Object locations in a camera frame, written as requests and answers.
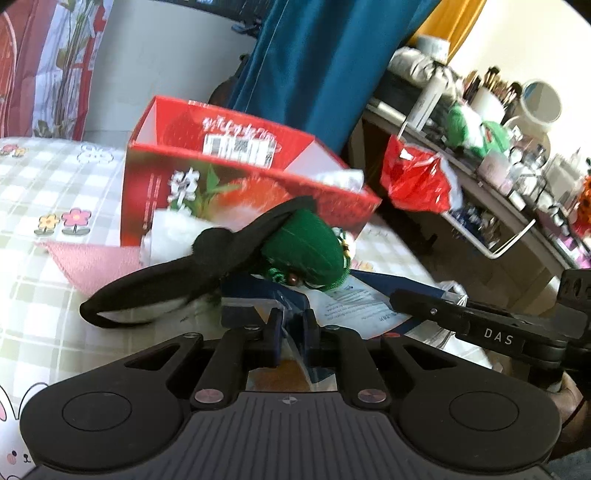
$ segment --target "person's hand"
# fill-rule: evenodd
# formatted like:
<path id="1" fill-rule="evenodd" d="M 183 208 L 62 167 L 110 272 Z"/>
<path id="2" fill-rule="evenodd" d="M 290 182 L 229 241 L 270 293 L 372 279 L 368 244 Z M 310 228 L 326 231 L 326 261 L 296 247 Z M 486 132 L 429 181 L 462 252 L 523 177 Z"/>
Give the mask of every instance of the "person's hand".
<path id="1" fill-rule="evenodd" d="M 548 395 L 558 408 L 560 413 L 560 420 L 564 424 L 570 416 L 577 409 L 581 401 L 583 401 L 583 394 L 577 388 L 570 375 L 566 372 L 562 376 L 562 385 L 558 393 L 548 392 Z M 568 425 L 566 425 L 560 434 L 559 442 L 571 443 L 575 442 L 581 435 L 585 419 L 587 418 L 589 406 L 587 402 L 579 410 L 575 418 L 573 418 Z"/>

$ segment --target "white wall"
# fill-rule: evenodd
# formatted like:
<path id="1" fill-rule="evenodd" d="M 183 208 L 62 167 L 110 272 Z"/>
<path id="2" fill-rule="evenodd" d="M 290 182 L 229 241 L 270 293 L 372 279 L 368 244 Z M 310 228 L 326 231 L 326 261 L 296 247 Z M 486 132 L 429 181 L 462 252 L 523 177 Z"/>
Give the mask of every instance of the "white wall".
<path id="1" fill-rule="evenodd" d="M 561 97 L 549 133 L 552 152 L 591 156 L 591 25 L 563 0 L 487 0 L 450 65 L 481 76 L 497 65 L 505 80 L 541 79 Z"/>
<path id="2" fill-rule="evenodd" d="M 115 0 L 96 59 L 85 139 L 123 147 L 156 94 L 207 101 L 255 40 L 179 5 Z"/>

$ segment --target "blue curtain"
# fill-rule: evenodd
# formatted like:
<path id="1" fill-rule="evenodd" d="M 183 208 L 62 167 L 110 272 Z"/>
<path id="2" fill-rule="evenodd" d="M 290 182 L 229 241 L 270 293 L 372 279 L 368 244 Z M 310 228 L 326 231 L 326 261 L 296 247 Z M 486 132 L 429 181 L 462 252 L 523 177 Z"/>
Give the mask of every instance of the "blue curtain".
<path id="1" fill-rule="evenodd" d="M 392 54 L 440 0 L 275 0 L 228 107 L 340 152 Z"/>

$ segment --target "barcode label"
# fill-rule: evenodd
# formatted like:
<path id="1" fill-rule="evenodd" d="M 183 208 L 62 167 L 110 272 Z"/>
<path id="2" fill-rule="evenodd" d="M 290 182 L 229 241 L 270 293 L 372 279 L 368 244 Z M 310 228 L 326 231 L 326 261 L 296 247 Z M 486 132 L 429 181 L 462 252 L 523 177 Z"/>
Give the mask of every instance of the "barcode label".
<path id="1" fill-rule="evenodd" d="M 276 146 L 274 140 L 207 134 L 203 142 L 203 153 L 224 160 L 269 168 L 273 162 Z"/>

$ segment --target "box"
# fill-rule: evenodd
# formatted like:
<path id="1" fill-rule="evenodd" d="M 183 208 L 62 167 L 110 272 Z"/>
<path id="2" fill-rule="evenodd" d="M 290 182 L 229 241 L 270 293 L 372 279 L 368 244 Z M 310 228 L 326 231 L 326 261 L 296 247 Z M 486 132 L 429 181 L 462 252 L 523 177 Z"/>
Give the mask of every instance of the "box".
<path id="1" fill-rule="evenodd" d="M 212 105 L 155 97 L 128 144 L 121 245 L 137 246 L 154 212 L 177 210 L 243 228 L 275 205 L 312 195 L 330 226 L 358 235 L 380 199 L 312 180 L 348 167 L 313 135 Z"/>

